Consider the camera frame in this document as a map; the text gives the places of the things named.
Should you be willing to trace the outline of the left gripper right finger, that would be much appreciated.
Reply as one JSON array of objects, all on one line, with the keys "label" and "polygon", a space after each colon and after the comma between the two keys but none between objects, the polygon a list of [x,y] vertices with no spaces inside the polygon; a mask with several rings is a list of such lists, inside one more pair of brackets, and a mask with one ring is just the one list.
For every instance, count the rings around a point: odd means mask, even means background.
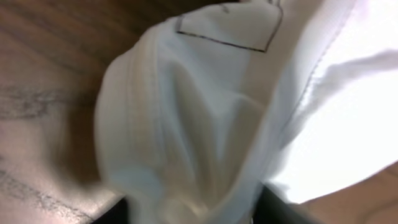
[{"label": "left gripper right finger", "polygon": [[268,185],[262,185],[252,215],[253,224],[319,224],[285,203]]}]

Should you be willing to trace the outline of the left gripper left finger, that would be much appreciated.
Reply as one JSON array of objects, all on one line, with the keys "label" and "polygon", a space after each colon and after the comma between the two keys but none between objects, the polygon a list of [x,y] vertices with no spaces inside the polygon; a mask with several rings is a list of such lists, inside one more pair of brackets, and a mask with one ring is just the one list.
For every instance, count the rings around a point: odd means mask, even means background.
[{"label": "left gripper left finger", "polygon": [[94,220],[91,224],[128,224],[129,206],[125,198],[118,201],[106,213]]}]

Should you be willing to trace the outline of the white Mr Robot t-shirt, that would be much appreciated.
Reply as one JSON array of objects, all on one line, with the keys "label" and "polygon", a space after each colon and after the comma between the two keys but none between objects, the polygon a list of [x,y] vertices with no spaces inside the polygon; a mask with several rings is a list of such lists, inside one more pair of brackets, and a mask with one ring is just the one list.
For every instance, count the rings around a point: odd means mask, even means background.
[{"label": "white Mr Robot t-shirt", "polygon": [[129,223],[252,223],[397,161],[397,2],[239,1],[147,30],[108,67],[101,178]]}]

